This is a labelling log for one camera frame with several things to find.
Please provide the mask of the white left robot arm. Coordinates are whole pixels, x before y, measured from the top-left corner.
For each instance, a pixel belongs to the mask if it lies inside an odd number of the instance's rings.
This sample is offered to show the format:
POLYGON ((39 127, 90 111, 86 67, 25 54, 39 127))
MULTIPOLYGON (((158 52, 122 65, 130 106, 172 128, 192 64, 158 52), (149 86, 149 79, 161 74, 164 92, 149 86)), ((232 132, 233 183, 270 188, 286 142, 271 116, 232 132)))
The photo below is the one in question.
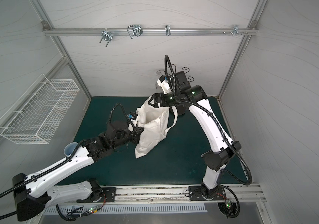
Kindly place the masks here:
POLYGON ((138 144, 143 131, 143 127, 132 127, 122 121, 109 123, 105 132, 78 143, 72 154, 64 159, 36 173, 16 175, 13 178, 13 185, 23 184, 14 191, 18 221, 27 221, 44 209, 65 202, 103 201, 105 194, 94 178, 64 186, 59 186, 58 183, 73 173, 111 155, 120 146, 131 142, 138 144))

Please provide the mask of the white printed canvas tote bag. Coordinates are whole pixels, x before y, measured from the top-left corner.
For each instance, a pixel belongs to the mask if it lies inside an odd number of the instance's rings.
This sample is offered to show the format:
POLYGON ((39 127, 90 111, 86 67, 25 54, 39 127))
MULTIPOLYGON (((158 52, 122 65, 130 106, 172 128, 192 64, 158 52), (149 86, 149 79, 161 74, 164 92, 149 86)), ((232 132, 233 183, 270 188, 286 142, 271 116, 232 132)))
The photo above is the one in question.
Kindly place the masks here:
POLYGON ((158 107, 155 108, 149 105, 150 98, 148 98, 140 108, 137 108, 136 119, 137 127, 144 128, 140 135, 140 140, 135 147, 135 158, 146 156, 159 142, 167 137, 171 128, 173 128, 178 119, 178 112, 176 107, 158 107), (174 122, 172 126, 168 127, 168 119, 170 109, 174 112, 174 122))

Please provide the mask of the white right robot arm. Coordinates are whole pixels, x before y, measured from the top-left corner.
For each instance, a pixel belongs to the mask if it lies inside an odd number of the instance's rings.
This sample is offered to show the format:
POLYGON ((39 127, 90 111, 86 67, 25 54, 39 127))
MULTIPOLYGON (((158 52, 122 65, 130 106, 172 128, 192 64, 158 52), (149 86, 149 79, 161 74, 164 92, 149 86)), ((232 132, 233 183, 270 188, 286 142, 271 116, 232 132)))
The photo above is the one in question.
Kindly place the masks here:
POLYGON ((157 85, 163 92, 153 94, 148 104, 156 108, 174 106, 188 109, 206 134, 210 151, 202 155, 207 168, 201 185, 207 191, 216 189, 223 170, 237 154, 233 150, 241 149, 240 143, 233 141, 223 130, 211 108, 207 94, 199 85, 191 86, 185 72, 181 71, 172 76, 162 75, 157 85))

